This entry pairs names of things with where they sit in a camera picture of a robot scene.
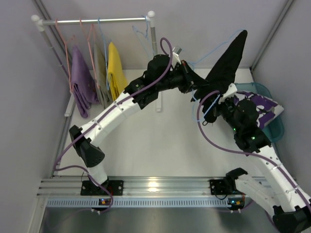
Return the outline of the purple camouflage trousers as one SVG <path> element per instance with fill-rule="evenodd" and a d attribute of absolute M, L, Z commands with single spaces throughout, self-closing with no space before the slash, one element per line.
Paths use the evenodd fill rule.
<path fill-rule="evenodd" d="M 272 99 L 248 91 L 238 91 L 234 96 L 234 104 L 237 106 L 243 99 L 250 100 L 256 107 L 259 116 L 256 119 L 257 126 L 264 129 L 271 121 L 278 117 L 284 108 Z"/>

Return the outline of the black trousers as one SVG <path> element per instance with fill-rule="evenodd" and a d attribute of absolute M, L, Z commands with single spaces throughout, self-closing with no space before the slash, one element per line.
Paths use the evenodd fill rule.
<path fill-rule="evenodd" d="M 208 81 L 208 85 L 199 87 L 194 93 L 193 100 L 199 100 L 202 103 L 203 114 L 205 114 L 200 119 L 201 122 L 213 123 L 216 121 L 217 117 L 213 113 L 216 106 L 214 100 L 217 96 L 226 93 L 230 84 L 234 83 L 247 35 L 248 32 L 246 30 L 239 33 L 205 78 Z"/>

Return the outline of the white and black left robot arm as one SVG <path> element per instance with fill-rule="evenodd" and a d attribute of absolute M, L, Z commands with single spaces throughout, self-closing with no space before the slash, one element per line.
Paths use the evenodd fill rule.
<path fill-rule="evenodd" d="M 95 186 L 107 186 L 105 154 L 100 144 L 123 121 L 155 101 L 161 91 L 177 88 L 186 94 L 208 85 L 208 81 L 197 75 L 186 61 L 173 66 L 169 56 L 156 55 L 143 75 L 131 81 L 109 107 L 89 123 L 70 128 L 73 147 L 83 160 L 91 182 Z"/>

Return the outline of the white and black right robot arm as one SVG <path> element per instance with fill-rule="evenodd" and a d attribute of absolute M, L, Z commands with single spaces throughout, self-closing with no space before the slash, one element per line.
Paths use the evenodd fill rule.
<path fill-rule="evenodd" d="M 243 154 L 262 172 L 270 188 L 265 188 L 242 168 L 226 173 L 223 181 L 226 194 L 246 194 L 272 218 L 281 233 L 300 233 L 311 226 L 311 198 L 299 187 L 278 156 L 272 143 L 261 129 L 262 120 L 273 117 L 278 104 L 260 95 L 240 92 L 219 102 L 214 94 L 200 101 L 206 115 L 222 116 L 234 133 L 238 151 L 217 146 L 218 149 Z"/>

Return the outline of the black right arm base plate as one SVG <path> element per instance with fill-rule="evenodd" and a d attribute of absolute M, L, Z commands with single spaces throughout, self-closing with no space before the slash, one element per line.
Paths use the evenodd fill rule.
<path fill-rule="evenodd" d="M 241 194 L 241 192 L 236 189 L 234 182 L 226 179 L 209 180 L 209 185 L 211 194 L 215 196 Z"/>

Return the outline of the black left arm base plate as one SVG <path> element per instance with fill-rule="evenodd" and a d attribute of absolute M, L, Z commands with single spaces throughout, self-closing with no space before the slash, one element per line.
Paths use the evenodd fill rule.
<path fill-rule="evenodd" d="M 112 196 L 123 195 L 123 180 L 108 180 L 101 184 Z M 82 182 L 81 196 L 108 196 L 100 187 L 96 186 L 91 180 Z"/>

